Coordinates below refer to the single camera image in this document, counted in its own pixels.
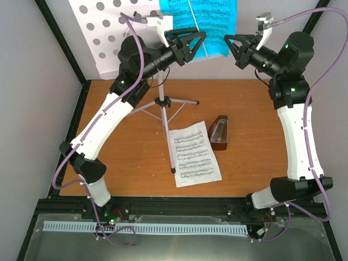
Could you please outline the blue music sheet folder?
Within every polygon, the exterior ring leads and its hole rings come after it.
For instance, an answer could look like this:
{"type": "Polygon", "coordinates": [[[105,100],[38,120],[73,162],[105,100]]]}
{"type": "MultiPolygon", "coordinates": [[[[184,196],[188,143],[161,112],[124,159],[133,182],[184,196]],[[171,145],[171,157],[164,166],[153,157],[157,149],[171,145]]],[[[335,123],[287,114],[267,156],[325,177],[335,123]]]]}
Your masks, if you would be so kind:
{"type": "Polygon", "coordinates": [[[237,24],[238,1],[236,0],[192,0],[160,1],[160,11],[173,16],[173,28],[196,28],[206,33],[195,59],[207,60],[228,56],[225,35],[234,35],[237,24]]]}

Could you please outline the white tripod music stand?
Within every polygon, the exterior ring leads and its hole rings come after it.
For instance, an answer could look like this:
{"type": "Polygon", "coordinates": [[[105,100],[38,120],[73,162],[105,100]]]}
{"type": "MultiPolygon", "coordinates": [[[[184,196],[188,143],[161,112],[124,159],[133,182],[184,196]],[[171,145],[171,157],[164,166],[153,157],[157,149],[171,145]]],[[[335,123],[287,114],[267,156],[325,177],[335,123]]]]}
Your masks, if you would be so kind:
{"type": "MultiPolygon", "coordinates": [[[[120,66],[117,55],[126,37],[135,34],[141,37],[149,48],[157,48],[162,44],[156,27],[141,23],[141,19],[170,15],[163,14],[159,3],[155,5],[152,1],[71,1],[71,6],[97,58],[97,63],[104,63],[110,68],[111,75],[115,79],[120,66]]],[[[166,77],[163,76],[163,72],[168,72],[169,68],[170,66],[148,79],[150,88],[154,79],[159,85],[164,84],[166,77]]]]}

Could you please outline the brown wooden metronome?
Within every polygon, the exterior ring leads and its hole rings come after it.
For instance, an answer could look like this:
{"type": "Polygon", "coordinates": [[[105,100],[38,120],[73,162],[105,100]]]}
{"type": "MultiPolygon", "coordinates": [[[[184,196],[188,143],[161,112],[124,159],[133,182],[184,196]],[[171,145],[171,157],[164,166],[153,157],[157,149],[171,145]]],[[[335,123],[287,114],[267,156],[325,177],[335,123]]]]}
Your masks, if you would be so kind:
{"type": "Polygon", "coordinates": [[[225,151],[228,144],[228,116],[219,115],[208,130],[208,138],[213,151],[225,151]]]}

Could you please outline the white music sheet paper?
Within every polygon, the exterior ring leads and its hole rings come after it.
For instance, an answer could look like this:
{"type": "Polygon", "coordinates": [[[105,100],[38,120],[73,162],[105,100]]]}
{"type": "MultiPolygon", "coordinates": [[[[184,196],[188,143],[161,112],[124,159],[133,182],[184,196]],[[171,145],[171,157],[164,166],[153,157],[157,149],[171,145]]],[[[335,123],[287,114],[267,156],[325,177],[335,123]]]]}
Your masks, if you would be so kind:
{"type": "Polygon", "coordinates": [[[176,187],[217,182],[222,175],[208,139],[206,123],[169,131],[176,187]]]}

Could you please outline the clear plastic metronome cover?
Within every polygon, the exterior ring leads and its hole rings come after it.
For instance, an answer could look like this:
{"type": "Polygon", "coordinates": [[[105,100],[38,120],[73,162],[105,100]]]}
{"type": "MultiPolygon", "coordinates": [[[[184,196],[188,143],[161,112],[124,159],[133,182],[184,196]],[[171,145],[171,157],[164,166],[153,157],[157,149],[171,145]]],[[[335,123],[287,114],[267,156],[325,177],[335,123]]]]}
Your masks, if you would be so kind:
{"type": "Polygon", "coordinates": [[[213,124],[210,141],[216,144],[227,143],[228,138],[228,120],[219,119],[213,124]]]}

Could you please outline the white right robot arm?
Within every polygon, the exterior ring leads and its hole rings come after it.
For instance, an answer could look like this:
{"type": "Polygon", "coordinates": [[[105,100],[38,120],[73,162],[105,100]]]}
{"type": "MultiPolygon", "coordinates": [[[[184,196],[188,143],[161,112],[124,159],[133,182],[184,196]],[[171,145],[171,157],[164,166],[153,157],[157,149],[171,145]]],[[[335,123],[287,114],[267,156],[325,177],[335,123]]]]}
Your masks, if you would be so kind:
{"type": "Polygon", "coordinates": [[[291,33],[281,50],[263,46],[262,35],[225,35],[224,41],[240,69],[251,65],[270,76],[268,93],[282,124],[287,149],[287,176],[249,194],[253,209],[292,206],[296,200],[324,195],[333,179],[324,175],[313,129],[310,87],[303,73],[314,56],[314,39],[305,32],[291,33]]]}

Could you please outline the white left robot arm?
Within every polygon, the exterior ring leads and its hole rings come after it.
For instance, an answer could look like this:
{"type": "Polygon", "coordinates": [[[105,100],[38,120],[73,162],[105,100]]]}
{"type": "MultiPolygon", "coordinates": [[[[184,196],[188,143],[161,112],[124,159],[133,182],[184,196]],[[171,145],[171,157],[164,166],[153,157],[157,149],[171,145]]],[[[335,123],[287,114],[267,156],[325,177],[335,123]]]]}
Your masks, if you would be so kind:
{"type": "Polygon", "coordinates": [[[98,154],[117,125],[140,103],[150,89],[148,79],[171,64],[180,66],[193,60],[207,37],[196,28],[170,30],[164,33],[166,44],[149,48],[137,35],[126,37],[118,52],[119,74],[88,125],[70,142],[62,142],[60,152],[79,176],[93,200],[94,212],[101,219],[112,215],[104,174],[107,167],[98,160],[98,154]]]}

